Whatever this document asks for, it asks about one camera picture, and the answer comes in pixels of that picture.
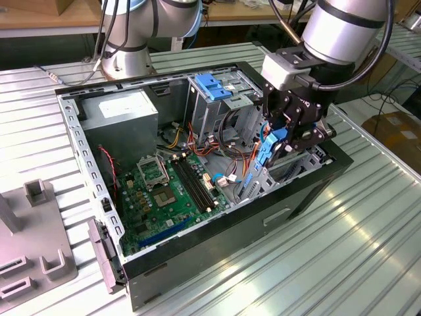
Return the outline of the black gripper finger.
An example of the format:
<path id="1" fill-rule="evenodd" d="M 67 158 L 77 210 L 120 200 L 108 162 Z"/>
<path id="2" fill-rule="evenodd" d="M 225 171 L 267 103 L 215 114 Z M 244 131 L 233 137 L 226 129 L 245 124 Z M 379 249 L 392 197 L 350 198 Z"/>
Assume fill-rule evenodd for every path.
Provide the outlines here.
<path id="1" fill-rule="evenodd" d="M 271 84 L 265 83 L 263 87 L 262 114 L 273 130 L 279 130 L 286 125 L 283 110 L 287 101 L 285 93 L 277 90 Z"/>
<path id="2" fill-rule="evenodd" d="M 294 128 L 287 129 L 287 136 L 282 141 L 283 150 L 287 153 L 302 151 L 335 136 L 335 129 L 325 120 L 319 120 L 304 126 L 294 126 Z"/>

